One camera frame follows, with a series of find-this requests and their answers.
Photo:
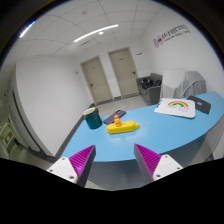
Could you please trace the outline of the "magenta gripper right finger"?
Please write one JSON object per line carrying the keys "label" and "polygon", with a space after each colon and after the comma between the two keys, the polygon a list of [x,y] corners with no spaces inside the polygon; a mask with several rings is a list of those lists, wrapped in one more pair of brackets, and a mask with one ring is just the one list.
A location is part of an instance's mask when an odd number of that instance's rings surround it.
{"label": "magenta gripper right finger", "polygon": [[154,182],[182,169],[168,154],[159,155],[139,144],[134,145],[134,155],[145,182]]}

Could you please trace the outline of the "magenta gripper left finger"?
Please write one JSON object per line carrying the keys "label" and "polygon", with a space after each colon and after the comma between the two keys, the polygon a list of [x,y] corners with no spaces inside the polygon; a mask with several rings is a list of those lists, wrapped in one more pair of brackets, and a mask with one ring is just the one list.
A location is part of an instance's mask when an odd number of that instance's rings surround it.
{"label": "magenta gripper left finger", "polygon": [[47,171],[84,187],[95,156],[96,147],[91,145],[71,157],[61,157]]}

